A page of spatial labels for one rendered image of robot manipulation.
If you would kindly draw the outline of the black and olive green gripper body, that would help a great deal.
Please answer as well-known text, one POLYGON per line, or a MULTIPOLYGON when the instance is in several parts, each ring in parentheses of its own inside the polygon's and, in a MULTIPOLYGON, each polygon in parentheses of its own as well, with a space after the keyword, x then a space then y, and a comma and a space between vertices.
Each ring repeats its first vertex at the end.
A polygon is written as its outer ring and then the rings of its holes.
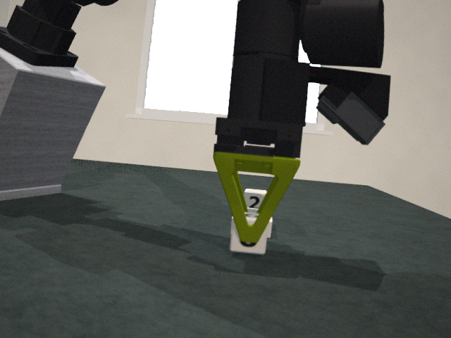
POLYGON ((228 117, 216 117, 214 151, 300 158, 303 125, 259 120, 265 58, 298 61, 289 56, 262 52, 233 57, 228 117), (264 146, 244 146, 244 142, 264 146), (267 147, 271 144, 275 144, 274 147, 267 147))

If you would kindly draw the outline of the white number cube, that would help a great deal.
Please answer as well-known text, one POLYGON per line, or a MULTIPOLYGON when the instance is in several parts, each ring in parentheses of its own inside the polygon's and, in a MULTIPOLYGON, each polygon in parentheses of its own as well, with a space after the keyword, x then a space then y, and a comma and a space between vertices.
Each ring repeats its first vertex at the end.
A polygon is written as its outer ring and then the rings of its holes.
MULTIPOLYGON (((249 225, 253 225, 259 215, 259 213, 245 213, 246 219, 249 225)), ((249 254, 265 254, 266 251, 266 240, 268 233, 268 225, 264 230, 262 236, 257 243, 241 242, 239 235, 237 233, 237 228, 233 220, 231 239, 230 239, 230 250, 235 252, 249 253, 249 254)))
POLYGON ((246 189, 244 192, 245 201, 248 208, 258 208, 261 205, 264 197, 266 195, 266 190, 258 189, 246 189))

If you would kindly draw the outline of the beige open-top tray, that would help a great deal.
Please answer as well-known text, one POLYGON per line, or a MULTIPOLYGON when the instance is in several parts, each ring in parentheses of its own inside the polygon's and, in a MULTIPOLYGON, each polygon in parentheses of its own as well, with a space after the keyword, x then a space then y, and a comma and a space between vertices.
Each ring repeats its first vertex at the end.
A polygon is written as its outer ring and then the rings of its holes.
MULTIPOLYGON (((257 213, 258 208, 247 208, 249 213, 257 213)), ((232 217, 232 222, 231 222, 231 230, 230 233, 232 231, 232 223, 233 223, 233 217, 232 217)), ((272 217, 268 223, 268 233, 267 233, 267 237, 271 238, 271 228, 272 228, 272 217)))

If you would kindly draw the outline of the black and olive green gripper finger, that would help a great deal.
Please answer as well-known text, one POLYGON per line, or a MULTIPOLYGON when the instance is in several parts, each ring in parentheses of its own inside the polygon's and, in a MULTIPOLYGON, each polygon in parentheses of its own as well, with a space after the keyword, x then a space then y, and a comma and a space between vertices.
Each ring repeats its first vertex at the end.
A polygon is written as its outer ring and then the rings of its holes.
MULTIPOLYGON (((275 155, 273 155, 273 157, 290 158, 290 157, 282 157, 282 156, 275 156, 275 155)), ((233 174, 234 174, 235 182, 236 182, 236 185, 237 185, 237 189, 239 191, 239 195, 240 195, 240 198, 241 198, 241 202, 242 202, 244 211, 245 211, 245 213, 248 213, 247 204, 245 202, 245 197, 244 197, 242 186, 241 186, 241 183, 240 183, 240 178, 239 178, 239 175, 238 175, 238 171, 235 171, 233 174)), ((271 184, 270 184, 270 186, 269 186, 269 188, 268 188, 268 191, 267 191, 263 201, 261 202, 261 205, 260 205, 257 213, 260 213, 261 209, 263 208, 263 206, 264 206, 264 204, 265 204, 265 202, 266 202, 266 200, 267 200, 267 198, 268 198, 268 196, 269 196, 274 184, 276 183, 277 179, 278 179, 278 177, 275 175, 273 180, 272 180, 272 182, 271 182, 271 184)))
POLYGON ((213 158, 240 241, 257 243, 298 171, 300 160, 217 151, 214 151, 213 158), (233 174, 235 171, 263 173, 278 177, 253 225, 247 222, 233 174))

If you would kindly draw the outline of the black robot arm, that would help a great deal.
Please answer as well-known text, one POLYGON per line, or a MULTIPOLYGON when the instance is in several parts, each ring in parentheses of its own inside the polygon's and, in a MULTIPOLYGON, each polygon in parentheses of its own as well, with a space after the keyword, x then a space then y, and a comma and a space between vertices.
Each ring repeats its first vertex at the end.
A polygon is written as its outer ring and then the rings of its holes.
MULTIPOLYGON (((25 0, 0 27, 0 47, 30 65, 74 68, 79 57, 67 50, 81 6, 117 1, 25 0)), ((327 85, 315 109, 369 145, 388 117, 391 75, 314 65, 381 68, 383 50, 383 0, 237 3, 233 57, 262 52, 298 60, 265 58, 261 121, 305 127, 309 83, 327 85), (300 42, 309 63, 299 61, 300 42)))

